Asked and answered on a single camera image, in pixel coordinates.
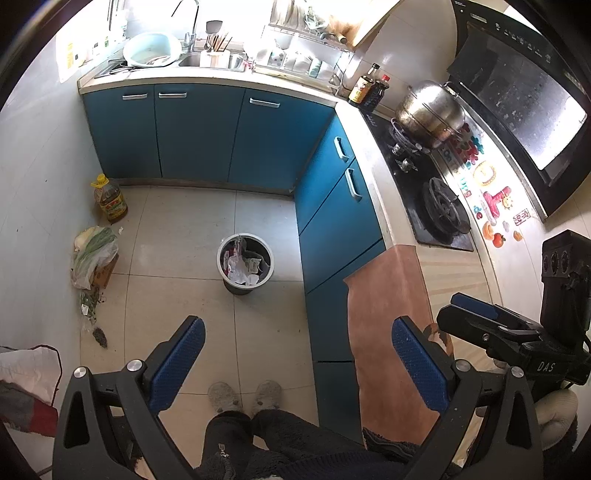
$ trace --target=feet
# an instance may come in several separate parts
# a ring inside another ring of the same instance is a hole
[[[266,380],[258,386],[255,393],[255,403],[252,406],[252,416],[261,410],[277,410],[281,407],[282,388],[273,380]]]
[[[207,391],[207,396],[217,413],[224,411],[242,411],[240,397],[230,385],[225,382],[214,383]]]

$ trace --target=sink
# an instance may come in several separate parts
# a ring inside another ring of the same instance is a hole
[[[201,52],[187,54],[179,63],[179,67],[199,67]],[[206,67],[212,70],[229,70],[230,72],[244,72],[244,56],[239,53],[230,53],[228,68]]]
[[[199,59],[201,58],[201,53],[190,53],[184,59],[182,59],[179,63],[179,67],[199,67]]]

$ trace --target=faucet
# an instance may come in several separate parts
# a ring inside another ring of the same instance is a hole
[[[173,14],[171,17],[177,12],[178,8],[181,6],[184,0],[180,0],[177,7],[174,9]],[[187,45],[187,51],[193,52],[195,51],[195,40],[197,39],[197,34],[195,31],[197,30],[197,15],[199,14],[199,0],[194,0],[195,5],[197,5],[197,11],[195,12],[195,20],[193,20],[193,32],[185,33],[185,44]]]

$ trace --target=bottle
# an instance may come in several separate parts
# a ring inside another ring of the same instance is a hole
[[[361,104],[363,98],[365,97],[365,95],[367,95],[369,89],[375,83],[374,75],[375,72],[377,72],[377,70],[379,70],[379,65],[377,63],[374,63],[369,69],[367,75],[359,77],[359,80],[357,80],[355,87],[353,88],[353,90],[351,90],[351,93],[349,94],[349,103],[351,105],[359,106]]]
[[[127,203],[121,189],[113,180],[101,173],[96,181],[90,184],[95,188],[95,200],[100,205],[110,223],[121,220],[127,213]]]
[[[382,75],[381,80],[375,81],[367,95],[365,95],[361,105],[359,105],[361,110],[368,113],[375,110],[378,104],[382,101],[382,98],[384,98],[386,90],[390,88],[390,85],[388,85],[389,79],[390,77],[388,75]]]

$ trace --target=yellow bottle cap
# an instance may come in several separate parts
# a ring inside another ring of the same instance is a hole
[[[96,189],[101,189],[105,185],[109,183],[109,179],[105,177],[104,173],[101,173],[97,178],[96,181],[92,182],[90,185]]]

